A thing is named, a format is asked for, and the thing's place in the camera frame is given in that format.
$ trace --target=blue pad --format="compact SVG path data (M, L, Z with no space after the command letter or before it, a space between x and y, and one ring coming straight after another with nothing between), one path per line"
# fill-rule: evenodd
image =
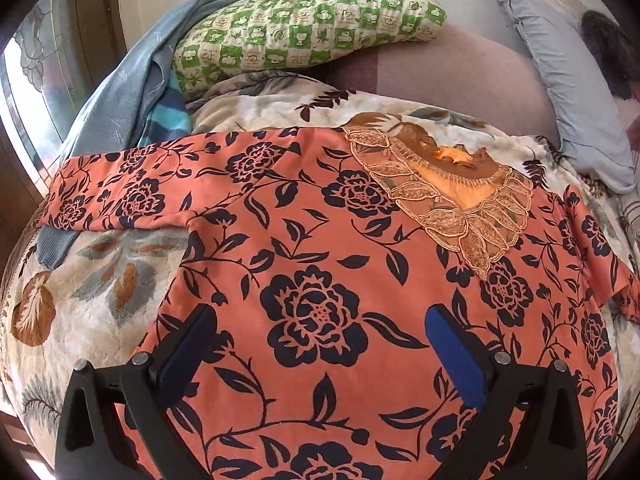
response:
M424 332L463 402L481 410L487 395L484 372L435 307L424 316Z

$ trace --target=blue cloth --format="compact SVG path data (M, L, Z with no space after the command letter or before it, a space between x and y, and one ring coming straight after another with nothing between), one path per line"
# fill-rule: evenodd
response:
M84 104L62 145L61 160L118 152L140 142L156 142L156 135L167 140L167 135L188 134L181 129L186 123L174 122L175 115L167 122L167 112L178 110L173 92L166 95L167 106L154 108L170 86L175 47L198 22L238 1L189 0L160 18ZM168 130L165 126L170 123L180 124L180 128ZM38 235L38 261L55 269L77 236L77 232L43 226Z
M540 72L556 112L562 154L579 173L600 178L616 193L635 190L629 140L609 86L578 31L541 0L497 2Z

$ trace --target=sleeve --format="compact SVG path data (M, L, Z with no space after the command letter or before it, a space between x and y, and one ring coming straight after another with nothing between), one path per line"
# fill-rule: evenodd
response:
M611 249L598 221L580 197L575 187L564 191L564 207L572 220L572 232L580 249L595 301L603 305L613 298L620 312L630 321L640 324L640 282L638 276Z
M185 227L251 189L287 151L276 145L286 142L280 132L200 134L70 158L52 181L40 224L74 231Z

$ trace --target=green checkered pillow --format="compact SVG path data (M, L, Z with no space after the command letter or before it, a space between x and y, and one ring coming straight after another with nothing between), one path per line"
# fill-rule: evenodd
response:
M382 43L435 38L435 0L243 0L214 12L178 44L174 68L188 100L218 81L266 68L303 68Z

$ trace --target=dark hair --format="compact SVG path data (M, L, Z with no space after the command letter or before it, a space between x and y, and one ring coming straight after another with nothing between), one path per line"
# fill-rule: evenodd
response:
M582 39L596 59L611 93L631 99L629 81L640 81L640 56L616 23L597 10L582 17Z

